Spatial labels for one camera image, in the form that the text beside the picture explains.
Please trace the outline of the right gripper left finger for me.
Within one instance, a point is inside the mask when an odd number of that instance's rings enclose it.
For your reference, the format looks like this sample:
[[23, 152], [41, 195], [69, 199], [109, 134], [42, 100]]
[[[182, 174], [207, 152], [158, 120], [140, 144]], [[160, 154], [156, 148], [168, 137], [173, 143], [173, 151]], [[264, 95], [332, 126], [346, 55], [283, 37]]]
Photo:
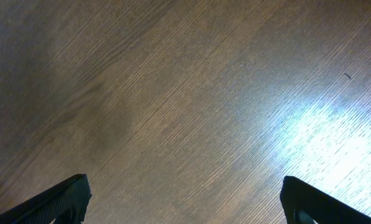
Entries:
[[76, 174], [0, 214], [0, 224], [81, 224], [91, 198], [86, 174]]

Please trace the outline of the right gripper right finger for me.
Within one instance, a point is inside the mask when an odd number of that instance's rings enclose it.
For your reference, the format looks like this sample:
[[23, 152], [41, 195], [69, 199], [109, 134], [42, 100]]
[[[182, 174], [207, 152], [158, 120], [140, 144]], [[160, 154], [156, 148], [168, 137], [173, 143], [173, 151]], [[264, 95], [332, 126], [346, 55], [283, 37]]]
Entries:
[[371, 224], [371, 217], [293, 176], [286, 176], [280, 201], [287, 224]]

